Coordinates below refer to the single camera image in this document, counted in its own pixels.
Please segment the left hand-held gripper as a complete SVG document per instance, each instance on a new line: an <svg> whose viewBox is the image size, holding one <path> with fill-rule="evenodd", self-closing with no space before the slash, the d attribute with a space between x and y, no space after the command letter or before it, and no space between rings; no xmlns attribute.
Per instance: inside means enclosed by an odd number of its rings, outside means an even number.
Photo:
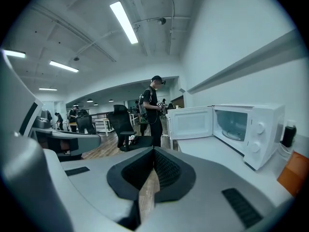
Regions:
<svg viewBox="0 0 309 232"><path fill-rule="evenodd" d="M49 130L51 123L41 117L43 103L25 86L0 50L0 137L29 137L33 130Z"/></svg>

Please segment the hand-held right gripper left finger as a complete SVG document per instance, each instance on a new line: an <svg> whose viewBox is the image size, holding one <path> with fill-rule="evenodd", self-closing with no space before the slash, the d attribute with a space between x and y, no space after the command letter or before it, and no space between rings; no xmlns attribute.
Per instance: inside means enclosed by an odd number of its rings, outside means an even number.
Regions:
<svg viewBox="0 0 309 232"><path fill-rule="evenodd" d="M111 157L62 162L69 180L104 216L136 230L141 224L139 192L154 164L152 148Z"/></svg>

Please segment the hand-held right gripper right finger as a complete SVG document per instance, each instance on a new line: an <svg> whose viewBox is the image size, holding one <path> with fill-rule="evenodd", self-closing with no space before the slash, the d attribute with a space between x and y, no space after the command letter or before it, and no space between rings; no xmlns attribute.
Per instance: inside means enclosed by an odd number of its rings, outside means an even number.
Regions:
<svg viewBox="0 0 309 232"><path fill-rule="evenodd" d="M266 188L214 161L171 151L191 166L196 179L178 201L157 203L141 232L267 232L294 199L278 183Z"/></svg>

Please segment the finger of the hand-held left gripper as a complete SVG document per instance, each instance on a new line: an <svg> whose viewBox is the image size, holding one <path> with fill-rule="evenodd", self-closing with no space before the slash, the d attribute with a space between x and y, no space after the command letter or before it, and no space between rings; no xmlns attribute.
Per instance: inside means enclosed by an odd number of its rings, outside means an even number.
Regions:
<svg viewBox="0 0 309 232"><path fill-rule="evenodd" d="M32 128L30 137L43 149L54 151L59 160L80 160L83 153L96 149L101 144L99 135L54 129Z"/></svg>

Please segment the white microwave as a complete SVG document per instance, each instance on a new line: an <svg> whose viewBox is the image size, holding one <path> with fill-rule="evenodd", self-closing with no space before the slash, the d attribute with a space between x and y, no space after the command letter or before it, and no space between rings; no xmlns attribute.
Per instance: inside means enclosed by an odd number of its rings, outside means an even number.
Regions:
<svg viewBox="0 0 309 232"><path fill-rule="evenodd" d="M280 146L285 106L278 104L220 104L171 109L167 113L172 140L214 136L243 155L244 162L259 170ZM226 138L222 127L245 127L243 142Z"/></svg>

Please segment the black office chair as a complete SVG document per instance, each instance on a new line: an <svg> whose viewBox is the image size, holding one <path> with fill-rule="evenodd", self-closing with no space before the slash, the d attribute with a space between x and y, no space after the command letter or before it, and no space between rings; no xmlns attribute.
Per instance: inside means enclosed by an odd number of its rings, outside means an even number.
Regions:
<svg viewBox="0 0 309 232"><path fill-rule="evenodd" d="M127 108L124 105L114 105L114 111L107 114L107 118L114 128L117 136L117 147L128 152L153 145L152 136L138 136L133 130Z"/></svg>
<svg viewBox="0 0 309 232"><path fill-rule="evenodd" d="M92 117L85 109L82 109L78 112L76 117L76 124L79 133L85 134L86 130L87 134L97 134L92 122Z"/></svg>

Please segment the orange plastic box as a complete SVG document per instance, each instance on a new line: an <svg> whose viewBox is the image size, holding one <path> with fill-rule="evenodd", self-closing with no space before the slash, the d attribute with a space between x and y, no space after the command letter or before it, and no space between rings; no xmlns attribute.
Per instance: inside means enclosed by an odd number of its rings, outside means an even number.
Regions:
<svg viewBox="0 0 309 232"><path fill-rule="evenodd" d="M277 181L295 197L309 174L309 158L293 152Z"/></svg>

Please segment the brown wooden door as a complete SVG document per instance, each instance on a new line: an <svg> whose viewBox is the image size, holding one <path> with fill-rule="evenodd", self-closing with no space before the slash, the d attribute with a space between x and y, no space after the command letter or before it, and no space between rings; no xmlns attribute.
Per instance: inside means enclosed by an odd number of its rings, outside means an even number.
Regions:
<svg viewBox="0 0 309 232"><path fill-rule="evenodd" d="M184 108L185 105L184 105L184 97L183 95L171 100L170 102L174 108L178 107L178 108Z"/></svg>

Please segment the dark bottle with white cap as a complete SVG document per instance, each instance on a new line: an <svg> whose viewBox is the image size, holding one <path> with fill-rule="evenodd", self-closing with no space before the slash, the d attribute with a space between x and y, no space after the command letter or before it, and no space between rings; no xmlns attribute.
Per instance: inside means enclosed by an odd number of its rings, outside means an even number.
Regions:
<svg viewBox="0 0 309 232"><path fill-rule="evenodd" d="M284 130L283 138L281 144L286 148L292 146L294 137L296 135L296 121L295 120L287 120L287 124Z"/></svg>

